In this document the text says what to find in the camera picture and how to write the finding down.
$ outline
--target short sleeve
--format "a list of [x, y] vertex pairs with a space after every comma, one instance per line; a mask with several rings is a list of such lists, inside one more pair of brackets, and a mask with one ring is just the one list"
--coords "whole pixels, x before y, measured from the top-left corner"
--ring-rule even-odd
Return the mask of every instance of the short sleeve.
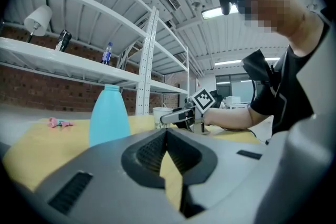
[[262, 115], [273, 115], [275, 98], [268, 86], [263, 85], [260, 94], [251, 103], [250, 107]]

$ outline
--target lampshade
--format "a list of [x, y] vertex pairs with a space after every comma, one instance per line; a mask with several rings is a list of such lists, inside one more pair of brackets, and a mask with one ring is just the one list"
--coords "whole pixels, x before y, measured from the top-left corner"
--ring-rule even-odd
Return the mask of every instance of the lampshade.
[[42, 5], [25, 19], [25, 27], [31, 33], [34, 30], [35, 23], [39, 23], [40, 27], [35, 30], [34, 35], [39, 37], [44, 36], [47, 31], [51, 16], [51, 8], [49, 8], [47, 5]]

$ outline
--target floor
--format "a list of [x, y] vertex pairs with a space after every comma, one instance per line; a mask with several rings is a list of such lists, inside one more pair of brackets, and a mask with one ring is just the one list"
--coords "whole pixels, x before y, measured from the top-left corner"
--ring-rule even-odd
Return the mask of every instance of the floor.
[[[55, 117], [58, 119], [85, 120], [91, 118], [89, 112], [62, 112], [30, 108], [20, 108], [0, 104], [0, 157], [39, 119]], [[254, 126], [251, 130], [257, 138], [265, 142], [271, 137], [272, 118]]]

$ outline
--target bottle cap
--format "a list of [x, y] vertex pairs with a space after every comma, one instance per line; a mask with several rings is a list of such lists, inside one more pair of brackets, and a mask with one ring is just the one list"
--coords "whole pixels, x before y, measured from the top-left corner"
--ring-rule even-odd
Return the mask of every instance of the bottle cap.
[[111, 84], [105, 84], [104, 90], [106, 90], [106, 91], [119, 91], [119, 86], [111, 85]]

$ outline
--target pink object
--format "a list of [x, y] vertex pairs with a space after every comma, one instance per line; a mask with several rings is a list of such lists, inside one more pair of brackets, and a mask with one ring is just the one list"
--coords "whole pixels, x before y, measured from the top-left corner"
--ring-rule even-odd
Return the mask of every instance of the pink object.
[[49, 118], [49, 123], [48, 123], [48, 126], [51, 127], [51, 128], [54, 128], [58, 125], [61, 125], [62, 127], [66, 127], [66, 126], [73, 126], [73, 122], [71, 121], [67, 121], [67, 120], [58, 120], [56, 118]]

